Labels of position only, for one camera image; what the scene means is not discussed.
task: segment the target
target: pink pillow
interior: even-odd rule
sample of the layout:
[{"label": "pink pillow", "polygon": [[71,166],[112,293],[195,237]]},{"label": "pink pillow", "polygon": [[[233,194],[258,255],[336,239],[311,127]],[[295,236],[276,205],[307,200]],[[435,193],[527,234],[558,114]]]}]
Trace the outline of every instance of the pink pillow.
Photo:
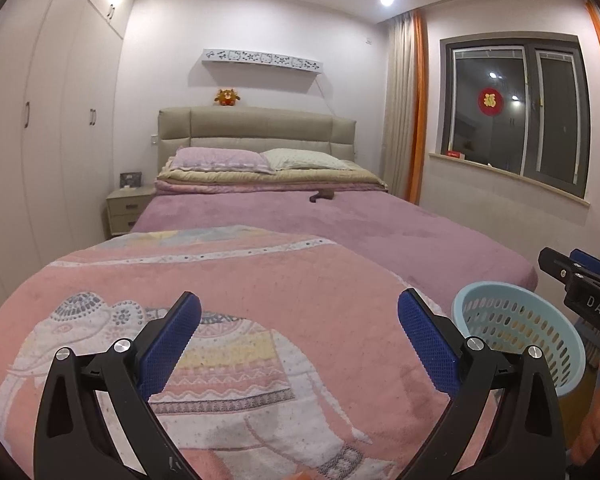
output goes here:
[{"label": "pink pillow", "polygon": [[180,148],[171,162],[171,168],[186,171],[275,173],[267,159],[259,153],[223,148]]}]

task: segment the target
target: white wall shelf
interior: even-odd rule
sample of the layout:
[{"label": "white wall shelf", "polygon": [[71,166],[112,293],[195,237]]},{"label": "white wall shelf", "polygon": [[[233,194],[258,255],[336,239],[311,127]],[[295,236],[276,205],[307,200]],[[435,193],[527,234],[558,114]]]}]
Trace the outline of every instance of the white wall shelf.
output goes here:
[{"label": "white wall shelf", "polygon": [[303,59],[301,57],[270,54],[269,52],[253,52],[251,50],[206,48],[203,51],[202,60],[279,66],[282,68],[291,68],[293,70],[302,70],[303,72],[314,72],[317,74],[323,72],[322,63],[319,61]]}]

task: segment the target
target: beige curtain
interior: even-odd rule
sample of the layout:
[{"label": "beige curtain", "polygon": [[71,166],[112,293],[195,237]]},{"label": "beige curtain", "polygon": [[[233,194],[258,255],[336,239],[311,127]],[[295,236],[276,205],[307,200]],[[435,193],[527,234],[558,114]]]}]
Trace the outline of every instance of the beige curtain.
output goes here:
[{"label": "beige curtain", "polygon": [[389,21],[389,71],[380,174],[392,195],[404,198],[416,119],[417,57],[411,12]]}]

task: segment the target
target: wardrobe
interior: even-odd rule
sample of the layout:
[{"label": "wardrobe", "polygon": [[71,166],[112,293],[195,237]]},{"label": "wardrobe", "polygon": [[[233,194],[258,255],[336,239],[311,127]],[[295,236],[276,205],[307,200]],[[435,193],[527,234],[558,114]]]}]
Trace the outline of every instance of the wardrobe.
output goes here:
[{"label": "wardrobe", "polygon": [[106,239],[132,6],[8,0],[0,10],[0,306],[49,262]]}]

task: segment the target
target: pillow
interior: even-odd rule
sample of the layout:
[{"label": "pillow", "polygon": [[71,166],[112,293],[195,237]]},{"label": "pillow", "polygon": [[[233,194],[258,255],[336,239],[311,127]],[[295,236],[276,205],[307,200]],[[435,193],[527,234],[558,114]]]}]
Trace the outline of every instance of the pillow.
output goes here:
[{"label": "pillow", "polygon": [[350,171],[350,167],[343,161],[327,153],[276,148],[275,150],[264,152],[262,156],[267,160],[272,170]]},{"label": "pillow", "polygon": [[184,171],[274,173],[259,153],[224,148],[180,148],[171,162],[171,168]]}]

